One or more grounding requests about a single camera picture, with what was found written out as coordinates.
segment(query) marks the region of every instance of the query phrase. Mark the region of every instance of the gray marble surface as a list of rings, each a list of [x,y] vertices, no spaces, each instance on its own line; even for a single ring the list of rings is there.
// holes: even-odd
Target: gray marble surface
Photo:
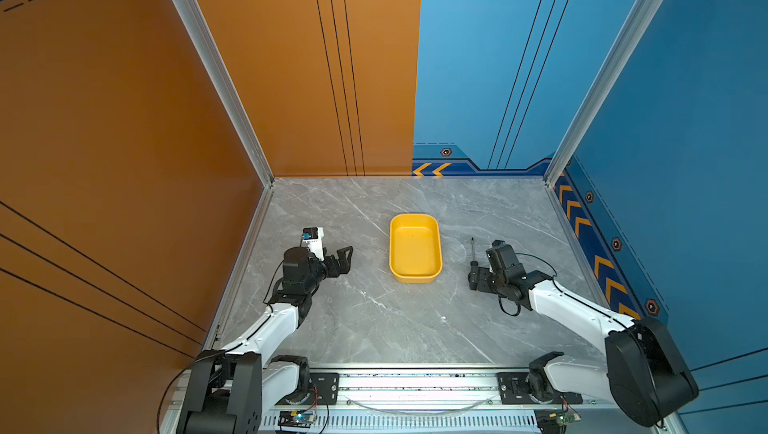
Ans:
[[[426,213],[440,225],[443,268],[427,285],[405,285],[389,270],[389,222]],[[517,252],[549,261],[562,285],[593,299],[540,179],[278,179],[222,340],[242,333],[264,311],[261,301],[283,251],[302,228],[325,228],[330,253],[352,245],[352,270],[324,280],[312,309],[278,354],[310,362],[450,362],[527,365],[552,350],[599,358],[555,321],[523,310],[510,317],[496,296],[467,286],[470,238],[481,265],[503,239]],[[521,257],[527,269],[547,266]],[[508,311],[514,307],[509,304]]]

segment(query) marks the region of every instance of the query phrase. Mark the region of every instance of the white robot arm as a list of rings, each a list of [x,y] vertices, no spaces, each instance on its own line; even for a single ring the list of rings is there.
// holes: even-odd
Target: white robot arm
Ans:
[[[531,394],[550,401],[562,392],[613,400],[630,419],[651,427],[698,396],[699,388],[667,327],[635,320],[572,293],[552,276],[526,272],[512,246],[494,241],[490,268],[470,264],[469,288],[506,297],[577,333],[605,355],[595,364],[550,352],[531,362]]]
[[[327,255],[322,228],[304,229],[301,244],[283,254],[283,277],[261,317],[220,350],[197,357],[177,434],[244,432],[283,397],[298,403],[309,396],[307,359],[272,356],[306,318],[320,282],[350,272],[353,249],[339,249],[338,259]]]

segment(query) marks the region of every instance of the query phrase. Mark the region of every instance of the orange chevron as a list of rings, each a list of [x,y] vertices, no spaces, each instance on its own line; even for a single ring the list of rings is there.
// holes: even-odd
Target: orange chevron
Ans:
[[[572,191],[573,188],[571,186],[562,185],[560,186],[560,204],[563,204],[563,191]]]
[[[610,279],[608,277],[605,278],[605,299],[608,300],[608,303],[610,303],[610,288],[615,287],[616,289],[619,289],[624,294],[627,294],[627,288],[620,285],[618,282],[614,281],[613,279]]]
[[[574,227],[574,231],[576,231],[576,237],[578,237],[578,227],[580,225],[592,226],[592,223],[590,223],[589,219],[579,218],[576,216],[576,226]]]
[[[621,303],[619,303],[619,314],[627,314],[628,316],[632,316],[635,319],[640,319],[640,314],[632,311],[629,307],[626,307]]]
[[[450,165],[451,165],[451,163],[447,162],[446,164],[444,164],[444,165],[440,166],[439,168],[437,168],[435,171],[432,171],[432,174],[434,174],[435,176],[442,176],[443,174],[440,171],[444,170],[445,168],[447,168]]]
[[[426,167],[427,167],[427,166],[429,166],[429,165],[431,165],[431,162],[425,162],[424,164],[420,165],[420,166],[419,166],[419,167],[418,167],[418,168],[417,168],[417,169],[416,169],[416,170],[413,172],[413,174],[415,174],[415,175],[417,175],[417,176],[424,176],[424,175],[422,174],[422,169],[426,168]]]
[[[606,259],[605,257],[595,256],[594,257],[594,276],[597,277],[598,279],[600,279],[600,274],[599,274],[600,265],[608,266],[611,269],[616,269],[614,267],[614,264],[610,262],[608,259]]]
[[[571,208],[581,208],[581,205],[578,203],[578,201],[568,201],[565,203],[568,205],[568,211],[566,212],[566,216],[568,217],[568,220],[571,220]]]

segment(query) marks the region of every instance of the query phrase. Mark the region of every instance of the metal corner post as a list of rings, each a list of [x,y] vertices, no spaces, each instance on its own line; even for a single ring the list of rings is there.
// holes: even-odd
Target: metal corner post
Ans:
[[[264,223],[266,210],[269,208],[273,193],[274,191],[271,186],[264,186],[259,198],[259,204],[256,205],[254,216],[250,220],[248,231],[245,234],[245,239],[243,239],[243,245],[240,247],[240,252],[237,253],[234,266],[232,266],[230,278],[226,282],[224,293],[221,295],[221,301],[219,301],[219,306],[216,308],[214,320],[211,321],[210,329],[205,337],[205,342],[203,343],[204,350],[214,348],[214,343],[219,340],[224,324],[230,316],[235,295],[237,295],[237,290],[240,289],[240,283],[245,275],[246,267],[248,267],[250,255],[254,251],[256,238],[259,235],[261,225]]]
[[[172,0],[264,188],[274,176],[197,0]]]
[[[595,76],[592,86],[590,86],[584,101],[581,102],[581,106],[576,112],[576,116],[568,127],[568,131],[565,132],[558,151],[554,153],[547,172],[544,173],[544,181],[547,186],[552,187],[558,180],[560,173],[565,169],[568,160],[571,159],[578,143],[581,142],[584,133],[587,132],[592,120],[598,114],[610,89],[616,83],[621,70],[627,64],[662,1],[664,0],[636,0],[634,2],[614,44],[610,47],[608,55],[605,56],[605,61],[600,67],[598,75]]]

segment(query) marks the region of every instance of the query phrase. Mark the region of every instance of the yellow plastic tray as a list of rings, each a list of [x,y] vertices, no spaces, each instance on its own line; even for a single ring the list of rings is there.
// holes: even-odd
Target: yellow plastic tray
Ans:
[[[425,285],[442,270],[440,230],[429,215],[398,215],[389,224],[389,269],[395,278]]]

